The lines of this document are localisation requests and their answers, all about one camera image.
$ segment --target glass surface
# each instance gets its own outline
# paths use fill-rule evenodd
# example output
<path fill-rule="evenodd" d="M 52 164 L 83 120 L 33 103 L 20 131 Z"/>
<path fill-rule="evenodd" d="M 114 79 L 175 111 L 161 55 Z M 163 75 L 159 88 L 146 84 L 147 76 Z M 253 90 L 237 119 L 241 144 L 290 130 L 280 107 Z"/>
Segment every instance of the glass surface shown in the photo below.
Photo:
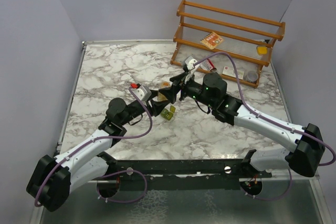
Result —
<path fill-rule="evenodd" d="M 260 196 L 282 194 L 287 180 L 264 182 Z M 130 199 L 140 192 L 120 192 L 118 198 Z M 105 203 L 97 199 L 96 183 L 74 191 L 55 212 L 44 210 L 40 223 L 322 223 L 308 180 L 294 180 L 291 192 L 282 200 L 253 200 L 240 190 L 149 191 L 135 204 Z"/>

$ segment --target small box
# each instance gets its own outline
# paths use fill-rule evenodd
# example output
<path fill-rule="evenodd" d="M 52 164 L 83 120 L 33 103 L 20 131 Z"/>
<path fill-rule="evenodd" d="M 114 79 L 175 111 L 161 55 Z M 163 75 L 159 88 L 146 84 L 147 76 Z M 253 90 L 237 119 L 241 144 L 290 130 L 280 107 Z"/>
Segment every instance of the small box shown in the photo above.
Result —
<path fill-rule="evenodd" d="M 206 71 L 215 72 L 217 70 L 214 64 L 209 59 L 206 59 L 205 61 L 201 62 L 201 64 L 199 65 L 202 69 Z"/>
<path fill-rule="evenodd" d="M 173 105 L 170 105 L 170 108 L 169 108 L 170 112 L 173 112 L 175 113 L 176 111 L 176 108 L 173 106 Z"/>
<path fill-rule="evenodd" d="M 244 71 L 237 69 L 237 72 L 238 72 L 239 79 L 242 80 L 243 77 L 244 77 Z M 228 67 L 228 66 L 224 66 L 223 74 L 225 74 L 227 76 L 236 77 L 235 69 L 231 68 L 231 67 Z"/>
<path fill-rule="evenodd" d="M 167 119 L 168 121 L 170 121 L 170 119 L 173 118 L 174 113 L 171 112 L 171 111 L 169 111 L 169 110 L 167 110 L 167 109 L 163 109 L 163 111 L 160 113 L 160 115 L 161 115 L 163 118 L 165 118 L 165 119 Z"/>

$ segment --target marble tabletop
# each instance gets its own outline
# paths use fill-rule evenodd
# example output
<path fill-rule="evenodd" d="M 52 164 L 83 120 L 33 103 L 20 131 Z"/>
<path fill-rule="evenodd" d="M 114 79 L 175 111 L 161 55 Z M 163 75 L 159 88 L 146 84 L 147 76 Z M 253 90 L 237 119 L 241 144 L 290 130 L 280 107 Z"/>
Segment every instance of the marble tabletop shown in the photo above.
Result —
<path fill-rule="evenodd" d="M 123 98 L 126 103 L 134 100 L 128 87 L 131 82 L 158 89 L 162 81 L 182 72 L 170 65 L 175 50 L 174 43 L 125 45 L 88 45 L 73 96 L 61 153 L 85 140 L 104 120 L 111 99 Z M 178 58 L 193 56 L 196 59 L 209 52 L 189 47 L 181 48 Z M 227 59 L 213 59 L 218 71 Z M 236 61 L 242 69 L 255 65 Z M 202 83 L 204 74 L 196 73 L 195 80 Z M 239 97 L 237 83 L 227 81 L 227 91 Z M 269 115 L 288 121 L 281 94 L 271 66 L 263 68 L 257 89 L 244 86 L 247 103 Z M 217 121 L 211 114 L 203 113 L 194 100 L 186 98 L 174 105 L 172 120 L 161 116 L 153 118 L 153 130 L 145 137 L 121 140 L 107 153 L 116 159 L 200 159 L 242 158 L 250 149 L 269 150 L 280 145 L 253 131 Z M 125 126 L 127 136 L 139 135 L 149 127 L 145 115 L 140 123 Z"/>

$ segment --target metal frame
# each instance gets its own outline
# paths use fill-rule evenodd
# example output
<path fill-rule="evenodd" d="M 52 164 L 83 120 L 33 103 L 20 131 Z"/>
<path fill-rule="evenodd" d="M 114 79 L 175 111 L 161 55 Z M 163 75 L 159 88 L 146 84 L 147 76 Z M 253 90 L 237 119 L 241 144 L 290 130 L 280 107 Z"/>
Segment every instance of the metal frame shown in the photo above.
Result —
<path fill-rule="evenodd" d="M 66 116 L 65 116 L 65 119 L 64 119 L 62 130 L 60 132 L 60 137 L 59 137 L 59 140 L 58 140 L 58 146 L 57 147 L 60 147 L 60 145 L 62 144 L 63 137 L 64 137 L 64 133 L 65 133 L 65 129 L 66 129 L 66 126 L 67 126 L 68 117 L 69 117 L 69 112 L 70 112 L 71 105 L 72 105 L 72 100 L 73 100 L 73 97 L 74 97 L 74 94 L 75 94 L 77 82 L 78 82 L 78 79 L 79 79 L 80 69 L 81 69 L 82 62 L 83 62 L 84 55 L 85 55 L 85 51 L 86 51 L 86 45 L 108 45 L 108 44 L 115 45 L 115 44 L 120 44 L 120 43 L 123 43 L 123 44 L 137 44 L 137 43 L 147 43 L 147 44 L 162 43 L 162 44 L 165 44 L 165 43 L 167 43 L 167 44 L 169 44 L 171 42 L 172 42 L 172 40 L 83 41 L 83 43 L 82 43 L 83 44 L 83 50 L 82 50 L 82 54 L 81 54 L 81 58 L 80 58 L 80 64 L 78 66 L 77 73 L 76 73 L 76 79 L 75 79 L 74 85 L 72 87 L 71 96 L 70 96 L 70 99 L 69 99 L 69 103 L 68 103 L 68 107 L 67 107 L 67 111 L 66 111 Z M 275 78 L 276 78 L 276 81 L 277 81 L 277 84 L 278 84 L 278 87 L 279 87 L 279 90 L 280 90 L 280 93 L 281 93 L 282 101 L 283 101 L 283 104 L 284 104 L 284 107 L 285 107 L 285 110 L 286 110 L 288 120 L 289 120 L 289 122 L 291 122 L 290 114 L 288 112 L 288 109 L 287 109 L 287 106 L 286 106 L 286 101 L 285 101 L 285 96 L 284 96 L 284 93 L 283 93 L 284 91 L 281 87 L 281 84 L 279 82 L 277 73 L 274 69 L 274 65 L 273 65 L 272 62 L 271 62 L 271 66 L 272 66 L 272 69 L 273 69 L 273 72 L 274 72 L 274 75 L 275 75 Z M 280 179 L 282 180 L 282 179 L 287 179 L 287 178 L 288 178 L 287 172 L 285 172 L 285 171 L 273 171 L 272 172 L 272 178 L 263 178 L 263 180 L 280 180 Z M 295 173 L 293 174 L 293 179 L 295 179 L 295 180 L 297 180 L 297 179 L 309 179 L 310 180 L 310 185 L 311 185 L 314 197 L 316 199 L 318 209 L 319 209 L 319 212 L 320 212 L 323 223 L 333 224 L 332 218 L 331 218 L 331 215 L 330 215 L 330 212 L 329 212 L 329 208 L 328 208 L 328 205 L 327 205 L 326 200 L 324 198 L 323 191 L 322 191 L 321 185 L 318 181 L 318 178 L 319 178 L 318 174 L 316 174 L 316 176 L 314 178 L 305 178 L 305 177 L 302 177 L 300 175 L 296 175 Z M 32 212 L 32 215 L 31 215 L 31 218 L 30 218 L 29 224 L 39 224 L 40 221 L 41 221 L 41 218 L 42 218 L 43 211 L 44 211 L 44 207 L 34 208 L 33 212 Z"/>

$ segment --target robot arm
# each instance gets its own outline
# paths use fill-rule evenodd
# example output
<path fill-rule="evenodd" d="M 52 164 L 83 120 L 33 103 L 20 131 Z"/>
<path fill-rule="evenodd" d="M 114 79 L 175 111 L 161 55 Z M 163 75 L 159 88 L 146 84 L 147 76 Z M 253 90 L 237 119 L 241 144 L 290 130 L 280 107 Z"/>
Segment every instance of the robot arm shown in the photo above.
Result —
<path fill-rule="evenodd" d="M 194 72 L 191 73 L 189 68 L 184 67 L 184 73 L 170 79 L 171 87 L 159 90 L 168 101 L 153 101 L 152 99 L 158 94 L 157 91 L 134 84 L 135 94 L 146 104 L 150 116 L 159 115 L 169 103 L 175 103 L 177 94 L 181 92 L 180 101 L 190 97 L 197 103 L 206 105 L 219 121 L 253 130 L 283 146 L 282 149 L 272 151 L 249 151 L 239 165 L 244 175 L 254 176 L 266 169 L 290 167 L 303 176 L 314 176 L 324 146 L 294 130 L 304 131 L 322 140 L 318 127 L 312 124 L 307 127 L 290 124 L 249 107 L 256 112 L 254 115 L 240 99 L 226 93 L 227 83 L 217 73 L 206 74 L 203 83 L 199 84 L 194 81 Z M 28 183 L 27 192 L 34 198 L 37 197 L 49 211 L 54 211 L 76 188 L 94 178 L 110 174 L 109 169 L 113 168 L 113 164 L 104 159 L 100 153 L 117 144 L 120 138 L 113 137 L 124 136 L 126 129 L 123 126 L 130 124 L 144 112 L 144 107 L 138 101 L 126 105 L 121 98 L 113 99 L 109 103 L 105 120 L 88 139 L 55 158 L 46 155 L 40 159 Z M 284 130 L 262 118 L 272 119 L 278 125 L 285 125 L 292 130 Z M 46 179 L 53 169 L 54 173 Z"/>

